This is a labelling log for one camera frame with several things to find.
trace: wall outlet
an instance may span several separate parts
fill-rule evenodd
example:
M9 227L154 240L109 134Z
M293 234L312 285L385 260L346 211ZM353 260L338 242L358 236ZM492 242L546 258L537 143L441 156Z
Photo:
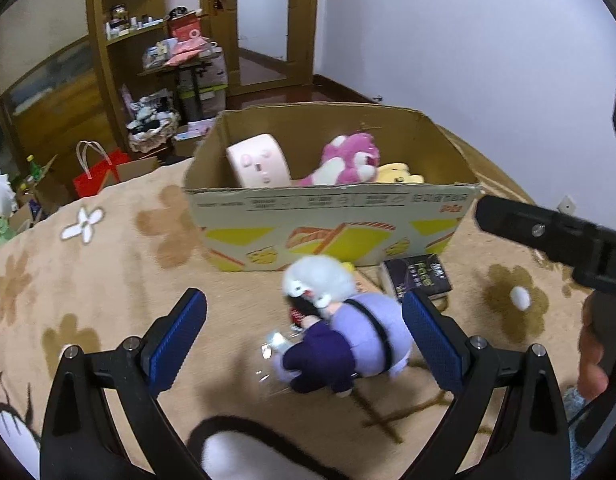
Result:
M562 201L559 202L559 205L557 206L557 210L565 215L574 215L576 208L577 205L570 195L563 197Z

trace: black strap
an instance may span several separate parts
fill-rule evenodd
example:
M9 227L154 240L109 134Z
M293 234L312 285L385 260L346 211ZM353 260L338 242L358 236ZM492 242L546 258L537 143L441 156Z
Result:
M392 367L392 346L390 346L390 341L388 341L388 333L386 332L386 329L381 323L379 323L377 318L373 316L373 313L357 300L348 299L344 301L344 303L356 308L360 313L368 318L368 321L370 321L370 324L373 326L374 331L376 332L377 337L384 348L384 370L382 370L382 373L387 372L390 370L390 367Z

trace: finger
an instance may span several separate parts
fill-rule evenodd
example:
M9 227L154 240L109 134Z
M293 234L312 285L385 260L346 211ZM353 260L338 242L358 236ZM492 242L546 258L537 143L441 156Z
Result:
M588 296L581 309L581 321L584 326L592 325L592 296Z
M581 329L579 335L581 362L598 365L604 356L604 346L597 340L591 328Z
M608 376L592 363L582 362L579 365L579 381L577 389L586 400L600 396L608 387Z

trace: blue gripper pad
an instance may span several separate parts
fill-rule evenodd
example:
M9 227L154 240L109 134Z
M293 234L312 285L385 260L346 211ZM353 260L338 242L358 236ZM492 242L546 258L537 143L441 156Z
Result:
M461 341L460 344L463 344L466 335L454 320L442 316L435 305L419 291L411 290L404 295L402 315L439 387L454 395L459 394L464 387L467 349L464 347L466 352L462 352L457 343ZM453 333L447 334L447 328ZM449 336L453 337L454 342L451 342Z
M207 312L203 292L189 288L168 316L157 318L146 332L141 364L153 397L171 388Z

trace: pink plush toy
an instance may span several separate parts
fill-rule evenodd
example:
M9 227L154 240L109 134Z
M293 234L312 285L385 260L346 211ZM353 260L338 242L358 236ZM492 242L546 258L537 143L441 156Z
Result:
M379 166L379 150L373 136L364 132L342 135L324 146L322 165L299 181L300 186L334 186L373 182Z

